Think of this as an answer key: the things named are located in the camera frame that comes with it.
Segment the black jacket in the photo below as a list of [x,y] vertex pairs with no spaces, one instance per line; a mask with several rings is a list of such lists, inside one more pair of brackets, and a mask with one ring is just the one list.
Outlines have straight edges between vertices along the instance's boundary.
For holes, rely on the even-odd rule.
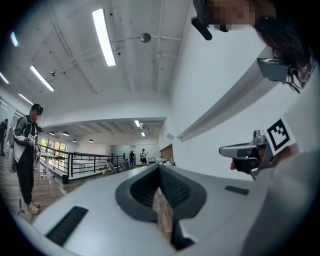
[[38,131],[36,122],[30,121],[30,116],[21,117],[16,123],[14,129],[14,159],[18,163],[32,164],[35,157],[35,148],[29,145],[29,141],[33,140]]

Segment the vr headset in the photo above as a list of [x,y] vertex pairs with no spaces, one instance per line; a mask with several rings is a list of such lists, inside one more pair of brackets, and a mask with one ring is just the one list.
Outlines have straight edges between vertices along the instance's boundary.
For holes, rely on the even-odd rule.
[[31,110],[36,110],[36,115],[41,116],[42,112],[44,111],[44,108],[39,104],[33,104]]
[[[210,41],[212,34],[208,30],[210,24],[208,0],[193,0],[193,6],[196,17],[191,18],[191,24],[201,33],[204,39]],[[226,25],[214,25],[214,27],[225,33],[229,31]]]

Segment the white ceiling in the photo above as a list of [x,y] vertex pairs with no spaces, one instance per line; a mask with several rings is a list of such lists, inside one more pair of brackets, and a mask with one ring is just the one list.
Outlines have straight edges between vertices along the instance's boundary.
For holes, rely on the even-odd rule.
[[[45,107],[71,95],[90,97],[115,88],[168,93],[189,4],[190,0],[43,1],[16,28],[19,46],[8,40],[0,56],[0,72],[10,82],[4,86]],[[92,17],[92,12],[101,8],[111,41],[142,33],[175,39],[114,42],[113,49],[120,48],[115,52],[117,65],[108,67]],[[54,92],[38,80],[31,65],[50,82]],[[55,77],[50,75],[52,71],[56,71]]]
[[69,125],[53,126],[43,129],[44,134],[50,132],[68,132],[69,138],[80,138],[89,134],[131,134],[141,135],[144,132],[146,136],[158,136],[164,124],[163,120],[140,120],[143,128],[138,128],[134,120],[100,120],[92,122],[78,122]]

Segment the table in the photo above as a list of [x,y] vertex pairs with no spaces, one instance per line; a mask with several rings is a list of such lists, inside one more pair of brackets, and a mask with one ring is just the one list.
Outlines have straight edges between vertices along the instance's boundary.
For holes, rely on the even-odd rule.
[[53,178],[54,175],[49,173],[49,159],[54,159],[56,156],[50,153],[41,153],[41,157],[45,157],[45,175],[40,175],[41,178]]

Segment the white wall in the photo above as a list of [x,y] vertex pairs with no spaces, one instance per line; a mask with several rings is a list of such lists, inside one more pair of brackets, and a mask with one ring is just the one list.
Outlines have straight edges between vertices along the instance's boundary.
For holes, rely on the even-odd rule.
[[135,92],[113,90],[95,94],[74,95],[46,110],[42,127],[71,124],[81,121],[112,119],[162,118],[170,111],[168,94],[148,90]]
[[195,15],[191,1],[170,91],[178,135],[235,85],[266,46],[252,27],[228,33],[210,28],[213,39],[206,41],[190,23]]
[[105,155],[106,145],[100,143],[80,142],[75,148],[75,151],[85,154]]
[[[142,148],[145,148],[146,150],[150,148],[150,153],[148,154],[148,157],[158,157],[159,154],[158,137],[142,137],[141,135],[117,133],[114,133],[113,135],[109,133],[93,133],[90,135],[86,135],[78,140],[78,147],[76,148],[76,152],[96,155],[108,155],[109,153],[107,153],[107,151],[110,151],[110,145],[112,145],[111,152],[112,148],[117,148],[121,150],[120,155],[123,154],[122,150],[126,148],[126,158],[129,158],[129,153],[132,149],[129,145],[135,146],[135,153],[137,154],[137,156],[140,155],[140,151],[142,151]],[[137,165],[141,164],[140,157],[137,157],[136,163]]]
[[[242,105],[245,105],[251,98],[255,99],[256,94],[267,86],[270,86],[270,83],[262,82],[223,115],[241,109]],[[254,130],[270,125],[288,109],[297,97],[298,94],[290,90],[287,85],[278,84],[255,103],[221,124],[214,126],[215,122],[220,122],[216,119],[208,124],[214,128],[185,142],[174,139],[175,163],[180,168],[207,175],[252,180],[247,174],[231,171],[231,158],[221,156],[218,152],[219,148],[252,141]]]
[[8,102],[11,106],[17,109],[20,112],[20,114],[22,115],[29,114],[31,105],[28,103],[25,103],[25,100],[20,98],[18,95],[13,95],[12,93],[8,92],[8,90],[4,86],[0,86],[0,96],[6,102]]

